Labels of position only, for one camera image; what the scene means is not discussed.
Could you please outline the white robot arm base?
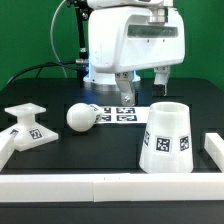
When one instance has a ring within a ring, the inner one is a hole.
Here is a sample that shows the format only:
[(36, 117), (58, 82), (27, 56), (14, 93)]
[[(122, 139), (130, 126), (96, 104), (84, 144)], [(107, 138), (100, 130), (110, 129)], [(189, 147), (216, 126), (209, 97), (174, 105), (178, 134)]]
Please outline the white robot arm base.
[[(168, 17), (165, 12), (168, 8), (172, 8), (172, 0), (87, 0), (87, 5), (91, 9), (91, 13), (95, 10), (116, 8), (116, 7), (140, 7), (140, 8), (153, 8), (153, 17), (150, 19), (152, 23), (165, 23), (168, 21)], [(98, 73), (92, 67), (89, 60), (89, 75), (84, 79), (97, 87), (105, 89), (115, 83), (116, 73)], [(138, 76), (135, 75), (135, 71), (131, 72), (133, 80), (137, 81)]]

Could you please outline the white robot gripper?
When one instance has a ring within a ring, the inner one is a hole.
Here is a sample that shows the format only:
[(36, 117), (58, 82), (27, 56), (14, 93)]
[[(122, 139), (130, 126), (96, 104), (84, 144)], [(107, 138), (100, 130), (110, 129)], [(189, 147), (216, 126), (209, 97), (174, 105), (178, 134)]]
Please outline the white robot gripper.
[(185, 56), (184, 24), (178, 11), (168, 8), (165, 23), (152, 23), (153, 13), (153, 8), (126, 6), (95, 10), (89, 19), (90, 63), (98, 73), (116, 73), (123, 106), (135, 105), (133, 75), (128, 71), (156, 67), (153, 95), (165, 96), (167, 65), (179, 64)]

